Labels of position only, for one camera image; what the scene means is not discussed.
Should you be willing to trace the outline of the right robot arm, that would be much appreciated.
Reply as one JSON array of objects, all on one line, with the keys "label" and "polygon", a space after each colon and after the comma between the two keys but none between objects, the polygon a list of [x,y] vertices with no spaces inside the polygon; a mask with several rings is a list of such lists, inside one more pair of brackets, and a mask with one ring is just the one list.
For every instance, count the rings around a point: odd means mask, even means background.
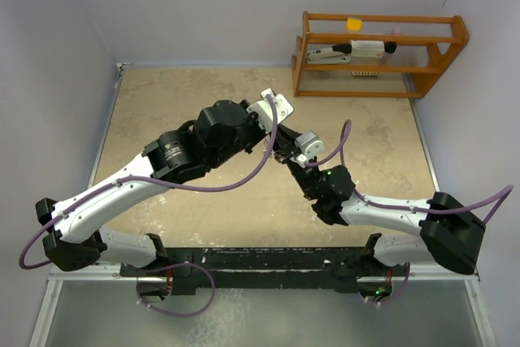
[{"label": "right robot arm", "polygon": [[486,226],[447,193],[418,200],[361,195],[343,165],[321,170],[281,152],[275,160],[289,169],[324,223],[395,232],[374,235],[366,243],[361,263],[367,273],[379,275],[406,262],[436,262],[457,274],[475,273]]}]

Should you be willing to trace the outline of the silver keys bunch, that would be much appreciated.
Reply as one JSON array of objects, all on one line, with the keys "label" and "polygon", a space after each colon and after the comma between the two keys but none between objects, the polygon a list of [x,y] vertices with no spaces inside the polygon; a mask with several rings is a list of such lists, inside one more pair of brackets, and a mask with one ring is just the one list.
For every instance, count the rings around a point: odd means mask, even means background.
[{"label": "silver keys bunch", "polygon": [[262,153],[266,155],[268,158],[273,158],[273,152],[272,149],[269,148],[269,144],[270,140],[266,137],[263,140],[264,151]]}]

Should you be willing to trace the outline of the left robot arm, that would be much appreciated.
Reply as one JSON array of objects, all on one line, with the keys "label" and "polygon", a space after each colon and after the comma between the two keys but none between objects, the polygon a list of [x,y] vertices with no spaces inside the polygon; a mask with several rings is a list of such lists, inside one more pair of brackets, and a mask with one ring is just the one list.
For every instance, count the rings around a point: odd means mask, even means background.
[{"label": "left robot arm", "polygon": [[65,201],[44,198],[36,204],[44,225],[48,260],[62,271],[76,271],[98,261],[119,262],[148,275],[170,264],[159,236],[136,236],[107,229],[106,223],[168,189],[189,189],[236,154],[251,153],[264,138],[274,140],[279,124],[293,113],[281,94],[255,103],[222,100],[197,119],[163,133],[129,164],[92,188]]}]

